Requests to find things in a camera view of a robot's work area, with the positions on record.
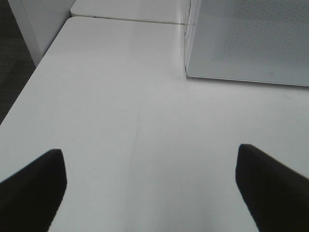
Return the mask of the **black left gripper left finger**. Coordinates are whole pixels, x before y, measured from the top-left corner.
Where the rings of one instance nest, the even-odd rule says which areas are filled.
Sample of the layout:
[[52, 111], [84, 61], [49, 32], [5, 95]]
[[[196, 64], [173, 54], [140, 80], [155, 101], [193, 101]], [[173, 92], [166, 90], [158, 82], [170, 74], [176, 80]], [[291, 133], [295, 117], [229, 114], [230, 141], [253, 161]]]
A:
[[0, 230], [48, 231], [66, 188], [63, 153], [51, 149], [0, 183]]

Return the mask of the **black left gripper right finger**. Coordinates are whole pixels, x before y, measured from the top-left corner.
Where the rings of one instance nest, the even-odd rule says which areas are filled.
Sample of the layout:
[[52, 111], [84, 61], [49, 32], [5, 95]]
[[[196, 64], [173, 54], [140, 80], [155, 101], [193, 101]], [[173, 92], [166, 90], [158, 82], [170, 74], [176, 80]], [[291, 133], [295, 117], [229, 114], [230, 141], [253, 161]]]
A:
[[250, 144], [239, 146], [236, 184], [260, 232], [309, 230], [309, 180]]

